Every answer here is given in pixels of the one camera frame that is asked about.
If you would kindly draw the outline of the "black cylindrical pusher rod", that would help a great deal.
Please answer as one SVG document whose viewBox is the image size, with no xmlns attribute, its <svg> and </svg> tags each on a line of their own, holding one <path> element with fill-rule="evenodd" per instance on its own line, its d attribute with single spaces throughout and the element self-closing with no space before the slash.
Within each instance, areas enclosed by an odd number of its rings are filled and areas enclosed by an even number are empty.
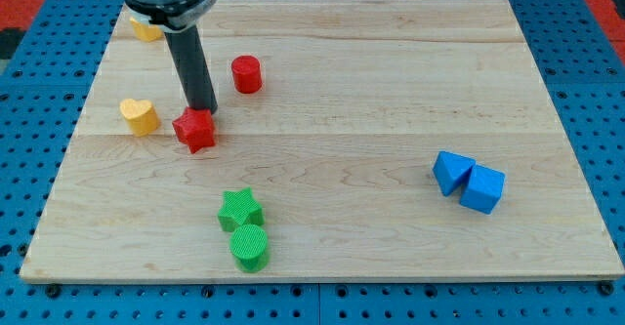
<svg viewBox="0 0 625 325">
<path fill-rule="evenodd" d="M 166 33 L 166 42 L 176 67 L 187 105 L 215 114 L 218 103 L 197 27 Z"/>
</svg>

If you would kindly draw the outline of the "yellow block behind arm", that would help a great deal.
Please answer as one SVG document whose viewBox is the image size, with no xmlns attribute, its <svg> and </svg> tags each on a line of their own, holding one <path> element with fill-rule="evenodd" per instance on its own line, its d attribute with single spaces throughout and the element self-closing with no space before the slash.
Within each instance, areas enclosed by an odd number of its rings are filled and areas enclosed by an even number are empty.
<svg viewBox="0 0 625 325">
<path fill-rule="evenodd" d="M 163 37 L 163 32 L 156 26 L 144 24 L 133 17 L 129 18 L 135 36 L 143 42 L 152 42 Z"/>
</svg>

